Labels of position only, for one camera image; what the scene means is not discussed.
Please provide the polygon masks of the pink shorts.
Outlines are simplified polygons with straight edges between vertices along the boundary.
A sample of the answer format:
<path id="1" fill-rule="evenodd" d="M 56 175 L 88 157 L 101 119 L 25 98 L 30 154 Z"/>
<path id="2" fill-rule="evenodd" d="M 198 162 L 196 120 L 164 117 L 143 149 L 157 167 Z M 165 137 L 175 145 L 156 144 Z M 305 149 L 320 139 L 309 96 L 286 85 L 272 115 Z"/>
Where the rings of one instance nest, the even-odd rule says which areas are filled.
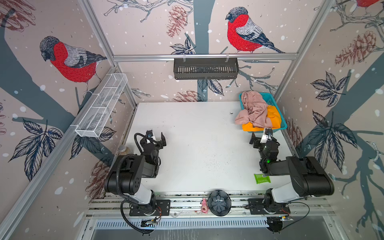
<path id="1" fill-rule="evenodd" d="M 268 104 L 262 95 L 255 91 L 243 92 L 241 102 L 244 109 L 235 118 L 236 125 L 250 123 L 254 128 L 272 127 L 272 122 L 268 118 Z"/>

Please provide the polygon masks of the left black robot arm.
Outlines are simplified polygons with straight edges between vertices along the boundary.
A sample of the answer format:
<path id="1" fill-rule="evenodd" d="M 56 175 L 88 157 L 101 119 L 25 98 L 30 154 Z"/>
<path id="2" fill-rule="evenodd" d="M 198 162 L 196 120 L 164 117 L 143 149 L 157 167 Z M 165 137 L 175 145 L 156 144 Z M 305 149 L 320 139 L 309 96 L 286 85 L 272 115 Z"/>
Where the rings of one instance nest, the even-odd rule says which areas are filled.
<path id="1" fill-rule="evenodd" d="M 153 131 L 148 130 L 144 135 L 134 134 L 134 141 L 140 153 L 117 158 L 105 179 L 104 190 L 126 200 L 131 206 L 130 216 L 159 216 L 161 207 L 154 191 L 141 181 L 157 177 L 161 166 L 159 153 L 167 145 L 166 138 L 161 134 L 157 141 Z"/>

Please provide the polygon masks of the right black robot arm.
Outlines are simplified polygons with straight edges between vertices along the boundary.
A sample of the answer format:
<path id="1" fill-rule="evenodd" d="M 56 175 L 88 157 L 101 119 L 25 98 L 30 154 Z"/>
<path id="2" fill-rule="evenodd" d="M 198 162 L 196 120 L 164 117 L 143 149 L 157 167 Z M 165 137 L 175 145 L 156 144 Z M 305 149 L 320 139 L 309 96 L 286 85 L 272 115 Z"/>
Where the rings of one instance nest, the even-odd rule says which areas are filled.
<path id="1" fill-rule="evenodd" d="M 285 160 L 278 159 L 280 143 L 273 137 L 272 129 L 265 129 L 261 138 L 252 133 L 250 145 L 259 150 L 263 176 L 289 176 L 291 179 L 278 188 L 266 190 L 259 205 L 268 214 L 285 212 L 288 204 L 295 200 L 334 194 L 334 184 L 316 158 L 291 156 Z"/>

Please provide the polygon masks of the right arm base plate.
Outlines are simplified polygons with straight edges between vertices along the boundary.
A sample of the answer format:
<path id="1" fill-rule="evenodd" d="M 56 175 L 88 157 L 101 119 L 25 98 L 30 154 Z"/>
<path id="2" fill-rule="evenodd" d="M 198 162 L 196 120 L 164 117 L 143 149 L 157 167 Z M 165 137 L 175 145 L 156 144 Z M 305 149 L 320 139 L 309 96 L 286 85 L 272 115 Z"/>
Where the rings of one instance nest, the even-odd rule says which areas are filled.
<path id="1" fill-rule="evenodd" d="M 252 215 L 290 215 L 291 211 L 288 204 L 279 204 L 271 200 L 265 202 L 265 199 L 253 198 L 248 199 L 248 205 L 246 209 L 249 209 Z"/>

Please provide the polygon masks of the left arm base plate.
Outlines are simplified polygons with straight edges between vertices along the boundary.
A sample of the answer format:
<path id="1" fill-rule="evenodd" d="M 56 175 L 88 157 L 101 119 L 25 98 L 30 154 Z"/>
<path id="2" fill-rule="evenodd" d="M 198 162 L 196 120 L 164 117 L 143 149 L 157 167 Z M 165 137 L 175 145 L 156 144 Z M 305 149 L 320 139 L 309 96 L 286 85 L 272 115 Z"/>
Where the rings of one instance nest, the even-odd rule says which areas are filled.
<path id="1" fill-rule="evenodd" d="M 156 216 L 169 216 L 171 208 L 170 200 L 156 200 L 151 201 L 147 205 L 133 205 L 131 206 L 130 217 L 152 217 Z"/>

